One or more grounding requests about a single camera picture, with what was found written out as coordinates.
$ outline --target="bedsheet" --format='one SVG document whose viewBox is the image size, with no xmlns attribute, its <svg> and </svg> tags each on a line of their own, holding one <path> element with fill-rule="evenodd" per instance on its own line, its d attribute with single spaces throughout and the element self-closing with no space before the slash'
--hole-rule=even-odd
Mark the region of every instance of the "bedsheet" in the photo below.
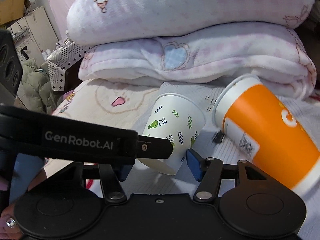
<svg viewBox="0 0 320 240">
<path fill-rule="evenodd" d="M 195 87 L 188 90 L 181 89 L 185 86 Z M 210 85 L 186 84 L 185 86 L 181 86 L 179 83 L 164 83 L 160 88 L 161 90 L 159 90 L 152 87 L 111 83 L 100 79 L 88 80 L 76 88 L 74 93 L 70 94 L 53 114 L 79 121 L 126 129 L 132 128 L 141 134 L 145 122 L 148 120 L 151 106 L 158 94 L 170 91 L 185 94 L 189 97 L 193 96 L 194 98 L 194 94 L 196 94 L 199 99 L 195 98 L 195 100 L 201 100 L 205 98 L 203 88 L 199 89 L 197 87 Z M 219 95 L 223 89 L 223 82 L 218 80 L 216 86 L 220 86 L 220 88 L 218 88 L 216 93 L 211 94 L 213 97 Z M 320 110 L 318 108 L 320 107 L 320 102 L 312 98 L 308 99 L 308 103 L 284 97 L 280 97 L 280 99 L 302 123 L 306 131 L 317 143 L 317 146 L 320 147 L 320 125 L 317 125 L 317 122 L 320 122 Z M 208 119 L 211 116 L 210 109 L 206 107 L 208 103 L 200 101 L 197 103 L 206 112 Z M 230 164 L 235 164 L 239 159 L 247 159 L 227 138 L 219 145 L 204 143 L 210 140 L 214 132 L 218 131 L 217 128 L 208 126 L 208 123 L 210 122 L 207 122 L 202 136 L 199 135 L 198 140 L 194 144 L 193 148 L 197 152 L 203 157 L 215 156 Z M 69 163 L 71 162 L 49 160 L 45 166 L 45 170 L 50 176 Z M 127 195 L 132 192 L 147 194 L 175 194 L 184 192 L 193 194 L 198 186 L 198 182 L 193 179 L 186 163 L 183 163 L 178 174 L 172 177 L 158 174 L 139 161 L 136 161 L 136 165 L 127 180 L 122 183 L 122 186 Z M 319 186 L 320 184 L 303 198 L 307 205 L 308 215 L 299 232 L 299 236 L 305 240 L 320 240 L 320 230 L 317 226 L 320 223 Z M 232 187 L 232 181 L 224 181 L 220 189 L 220 195 Z M 102 196 L 99 181 L 88 180 L 87 188 L 99 197 Z"/>
<path fill-rule="evenodd" d="M 130 129 L 154 100 L 158 89 L 91 79 L 68 95 L 53 115 Z"/>
</svg>

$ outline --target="blue gripper pad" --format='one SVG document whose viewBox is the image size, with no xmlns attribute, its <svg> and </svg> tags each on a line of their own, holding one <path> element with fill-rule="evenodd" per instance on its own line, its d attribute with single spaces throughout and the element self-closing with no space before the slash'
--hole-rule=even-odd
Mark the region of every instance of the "blue gripper pad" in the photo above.
<svg viewBox="0 0 320 240">
<path fill-rule="evenodd" d="M 204 176 L 204 172 L 201 170 L 200 160 L 193 155 L 190 149 L 187 150 L 187 165 L 196 181 L 201 181 Z"/>
</svg>

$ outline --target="white cabinet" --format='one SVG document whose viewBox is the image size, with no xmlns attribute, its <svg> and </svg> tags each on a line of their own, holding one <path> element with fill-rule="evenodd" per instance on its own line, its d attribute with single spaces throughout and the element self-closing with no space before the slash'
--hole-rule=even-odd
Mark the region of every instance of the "white cabinet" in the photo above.
<svg viewBox="0 0 320 240">
<path fill-rule="evenodd" d="M 44 63 L 44 58 L 41 53 L 47 49 L 54 51 L 56 43 L 58 42 L 58 38 L 53 31 L 44 7 L 42 6 L 21 18 L 11 25 L 8 30 L 14 34 L 23 27 L 27 27 L 29 31 L 28 35 L 15 44 L 17 54 L 21 63 L 26 61 L 20 51 L 27 47 L 27 49 L 24 50 L 25 53 L 29 58 L 36 58 L 36 64 L 40 67 Z"/>
</svg>

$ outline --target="blue heart patch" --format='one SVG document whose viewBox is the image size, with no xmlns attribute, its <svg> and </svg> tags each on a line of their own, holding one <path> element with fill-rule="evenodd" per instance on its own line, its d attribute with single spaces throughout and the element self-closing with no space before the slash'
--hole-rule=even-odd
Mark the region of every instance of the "blue heart patch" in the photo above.
<svg viewBox="0 0 320 240">
<path fill-rule="evenodd" d="M 170 42 L 164 45 L 161 65 L 165 70 L 181 67 L 189 60 L 189 46 L 185 43 Z"/>
</svg>

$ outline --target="cup rim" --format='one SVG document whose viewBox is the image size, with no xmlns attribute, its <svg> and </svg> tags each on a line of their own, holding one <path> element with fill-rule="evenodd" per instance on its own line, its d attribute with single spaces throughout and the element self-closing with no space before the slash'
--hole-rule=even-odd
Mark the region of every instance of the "cup rim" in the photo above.
<svg viewBox="0 0 320 240">
<path fill-rule="evenodd" d="M 259 78 L 258 76 L 256 76 L 256 75 L 254 75 L 254 74 L 251 74 L 251 73 L 243 74 L 243 75 L 235 78 L 233 81 L 231 81 L 231 83 L 229 83 L 229 84 L 226 86 L 226 88 L 221 92 L 221 94 L 218 96 L 217 100 L 215 101 L 215 103 L 213 104 L 213 107 L 212 107 L 212 123 L 213 123 L 215 126 L 219 127 L 219 126 L 217 125 L 217 123 L 216 123 L 216 118 L 215 118 L 215 116 L 216 116 L 217 106 L 218 106 L 218 104 L 220 103 L 221 99 L 222 99 L 222 98 L 225 96 L 225 94 L 230 90 L 230 88 L 233 87 L 233 85 L 234 85 L 235 83 L 238 83 L 240 80 L 245 79 L 245 78 L 248 78 L 248 77 L 253 77 L 253 78 L 261 81 L 260 78 Z"/>
<path fill-rule="evenodd" d="M 175 170 L 174 168 L 170 167 L 167 163 L 165 163 L 164 160 L 161 159 L 138 158 L 137 160 L 149 167 L 150 169 L 170 176 L 176 175 L 178 170 L 180 169 L 179 168 L 178 170 Z"/>
<path fill-rule="evenodd" d="M 160 97 L 164 97 L 164 96 L 177 96 L 177 97 L 181 97 L 181 98 L 183 98 L 183 99 L 188 100 L 190 103 L 193 103 L 193 104 L 200 110 L 200 112 L 202 113 L 202 117 L 203 117 L 203 120 L 204 120 L 204 126 L 206 125 L 207 119 L 206 119 L 206 117 L 205 117 L 205 115 L 204 115 L 204 112 L 203 112 L 203 111 L 201 110 L 201 108 L 200 108 L 196 103 L 194 103 L 190 98 L 187 98 L 186 96 L 180 95 L 180 94 L 177 94 L 177 93 L 164 93 L 164 94 L 159 95 L 159 96 L 156 98 L 155 103 L 156 103 L 156 101 L 157 101 Z"/>
</svg>

